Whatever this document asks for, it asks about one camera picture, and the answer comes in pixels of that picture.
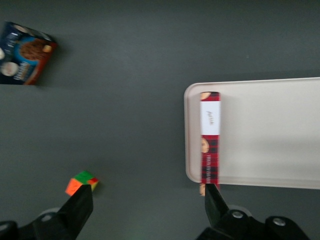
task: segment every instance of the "metal screw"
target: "metal screw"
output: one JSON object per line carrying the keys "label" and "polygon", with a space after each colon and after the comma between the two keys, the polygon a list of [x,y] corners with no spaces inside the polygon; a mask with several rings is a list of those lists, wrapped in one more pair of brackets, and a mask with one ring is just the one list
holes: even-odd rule
{"label": "metal screw", "polygon": [[50,215],[45,215],[43,218],[41,218],[41,221],[42,221],[42,222],[46,222],[46,221],[50,220],[51,218],[52,218],[52,216],[50,216]]}
{"label": "metal screw", "polygon": [[0,231],[5,230],[8,226],[9,226],[9,224],[2,224],[2,225],[0,225]]}
{"label": "metal screw", "polygon": [[232,213],[232,216],[235,217],[236,219],[242,219],[242,217],[244,216],[241,212],[239,211],[234,211]]}
{"label": "metal screw", "polygon": [[281,226],[281,227],[283,227],[283,226],[286,225],[286,222],[285,222],[283,219],[278,218],[278,217],[276,217],[276,218],[273,219],[273,223],[274,223],[275,225],[278,225],[278,226]]}

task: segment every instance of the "dark gray surface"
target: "dark gray surface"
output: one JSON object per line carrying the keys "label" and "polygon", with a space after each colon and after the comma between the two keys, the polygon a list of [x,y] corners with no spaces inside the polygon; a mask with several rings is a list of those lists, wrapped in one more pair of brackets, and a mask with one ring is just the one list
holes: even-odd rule
{"label": "dark gray surface", "polygon": [[[0,85],[1,219],[23,225],[61,206],[69,179],[88,170],[101,184],[79,240],[195,239],[209,222],[185,174],[184,91],[320,76],[320,6],[299,2],[2,0],[1,22],[60,46],[39,86]],[[319,239],[318,190],[221,191],[260,221],[284,215]]]}

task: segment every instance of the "cookie box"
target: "cookie box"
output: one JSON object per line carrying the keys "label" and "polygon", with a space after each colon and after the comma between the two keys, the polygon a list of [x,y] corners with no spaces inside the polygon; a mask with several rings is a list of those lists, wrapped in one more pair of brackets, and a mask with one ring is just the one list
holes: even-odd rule
{"label": "cookie box", "polygon": [[56,47],[43,32],[6,22],[0,37],[0,84],[35,84]]}

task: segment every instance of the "colorful cube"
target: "colorful cube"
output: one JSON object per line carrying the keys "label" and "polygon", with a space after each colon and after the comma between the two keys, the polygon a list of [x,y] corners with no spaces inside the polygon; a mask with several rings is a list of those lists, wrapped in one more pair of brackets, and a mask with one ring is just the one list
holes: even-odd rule
{"label": "colorful cube", "polygon": [[90,172],[83,171],[70,180],[65,192],[68,195],[72,196],[78,190],[78,188],[86,184],[91,185],[91,190],[93,191],[96,188],[98,182],[99,180],[95,178]]}

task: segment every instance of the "plastic tray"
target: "plastic tray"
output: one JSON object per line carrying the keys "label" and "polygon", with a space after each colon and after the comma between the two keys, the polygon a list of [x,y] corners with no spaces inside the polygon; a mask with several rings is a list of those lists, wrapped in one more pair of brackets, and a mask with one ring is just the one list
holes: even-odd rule
{"label": "plastic tray", "polygon": [[184,93],[186,173],[201,181],[200,93],[221,93],[221,184],[320,189],[320,78],[196,83]]}

